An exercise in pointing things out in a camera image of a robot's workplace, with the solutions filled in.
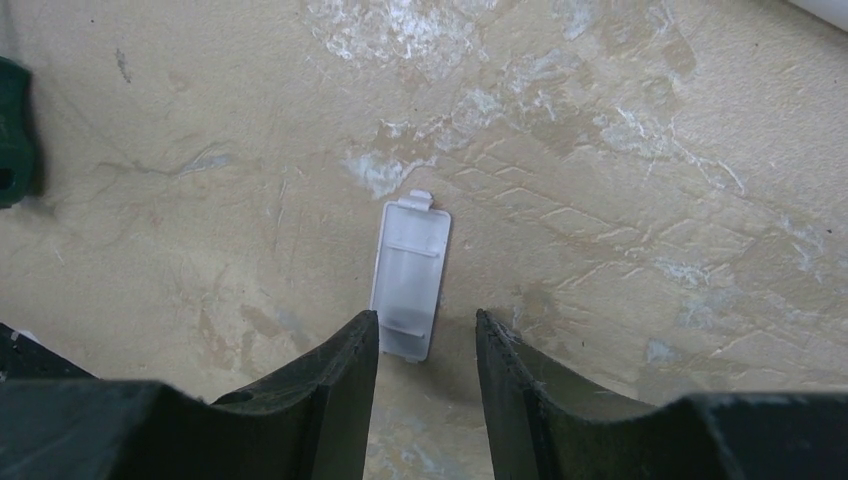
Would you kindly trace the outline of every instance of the beige surface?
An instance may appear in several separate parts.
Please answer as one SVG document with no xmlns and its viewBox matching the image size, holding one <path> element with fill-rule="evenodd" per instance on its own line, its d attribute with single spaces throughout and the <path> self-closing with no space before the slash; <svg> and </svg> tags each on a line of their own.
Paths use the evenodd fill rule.
<svg viewBox="0 0 848 480">
<path fill-rule="evenodd" d="M 427 364 L 381 357 L 366 478 L 491 476 L 477 307 L 650 402 L 846 384 L 848 35 L 800 10 L 0 5 L 50 174 L 0 212 L 2 320 L 92 372 L 211 399 L 295 358 L 416 187 L 444 295 Z"/>
</svg>

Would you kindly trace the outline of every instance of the stained concrete surface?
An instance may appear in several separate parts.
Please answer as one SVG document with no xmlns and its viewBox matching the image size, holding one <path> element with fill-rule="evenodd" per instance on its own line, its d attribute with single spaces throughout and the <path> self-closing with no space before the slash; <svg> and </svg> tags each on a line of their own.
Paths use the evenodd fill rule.
<svg viewBox="0 0 848 480">
<path fill-rule="evenodd" d="M 454 230 L 430 360 L 381 357 L 366 478 L 490 478 L 488 307 L 652 403 L 845 389 L 848 35 L 782 2 L 0 1 L 43 198 L 0 312 L 211 399 L 365 308 L 382 203 Z"/>
</svg>

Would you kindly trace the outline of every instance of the white object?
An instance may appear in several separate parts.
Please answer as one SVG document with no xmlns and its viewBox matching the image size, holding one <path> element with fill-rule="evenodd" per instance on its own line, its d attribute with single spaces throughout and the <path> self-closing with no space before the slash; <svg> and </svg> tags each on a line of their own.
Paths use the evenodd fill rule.
<svg viewBox="0 0 848 480">
<path fill-rule="evenodd" d="M 846 0 L 789 0 L 795 5 L 821 17 L 842 30 L 848 30 L 848 1 Z"/>
<path fill-rule="evenodd" d="M 410 362 L 430 351 L 450 236 L 450 214 L 432 205 L 423 190 L 386 202 L 377 242 L 371 310 L 379 319 L 380 351 Z"/>
</svg>

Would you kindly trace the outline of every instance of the white plastic battery cover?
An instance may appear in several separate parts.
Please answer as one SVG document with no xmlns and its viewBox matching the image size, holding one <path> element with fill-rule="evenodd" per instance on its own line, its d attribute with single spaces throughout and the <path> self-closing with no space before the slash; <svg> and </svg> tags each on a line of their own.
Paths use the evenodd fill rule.
<svg viewBox="0 0 848 480">
<path fill-rule="evenodd" d="M 432 205 L 423 190 L 386 202 L 377 242 L 371 310 L 380 324 L 380 351 L 410 362 L 430 352 L 450 236 L 450 214 Z"/>
</svg>

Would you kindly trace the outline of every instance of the dark green plastic object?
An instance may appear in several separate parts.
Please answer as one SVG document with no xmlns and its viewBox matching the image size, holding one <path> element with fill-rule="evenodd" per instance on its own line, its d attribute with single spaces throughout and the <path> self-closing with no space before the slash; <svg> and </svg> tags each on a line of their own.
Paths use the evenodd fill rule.
<svg viewBox="0 0 848 480">
<path fill-rule="evenodd" d="M 30 73 L 0 57 L 0 208 L 29 193 L 35 170 L 35 146 L 24 127 Z"/>
</svg>

